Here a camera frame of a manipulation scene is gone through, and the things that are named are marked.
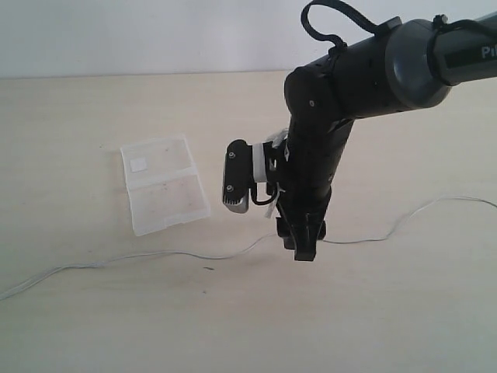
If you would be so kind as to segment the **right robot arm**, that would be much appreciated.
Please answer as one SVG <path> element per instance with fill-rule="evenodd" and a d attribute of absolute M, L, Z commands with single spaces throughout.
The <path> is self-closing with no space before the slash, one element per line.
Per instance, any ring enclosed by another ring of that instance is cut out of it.
<path fill-rule="evenodd" d="M 312 261 L 325 236 L 332 180 L 356 120 L 431 108 L 452 87 L 495 75 L 495 14 L 393 19 L 295 68 L 284 82 L 290 126 L 276 161 L 277 232 L 295 260 Z"/>

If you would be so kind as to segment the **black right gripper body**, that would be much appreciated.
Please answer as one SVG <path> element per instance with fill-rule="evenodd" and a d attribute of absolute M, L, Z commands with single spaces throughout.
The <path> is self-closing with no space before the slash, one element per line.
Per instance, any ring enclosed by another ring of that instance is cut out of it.
<path fill-rule="evenodd" d="M 294 226 L 306 225 L 325 230 L 332 181 L 351 130 L 351 120 L 340 120 L 319 130 L 291 121 L 288 128 L 267 138 L 273 152 L 270 170 L 274 172 L 274 181 L 267 183 L 267 194 L 275 197 L 267 215 L 279 212 L 277 232 L 290 233 Z"/>

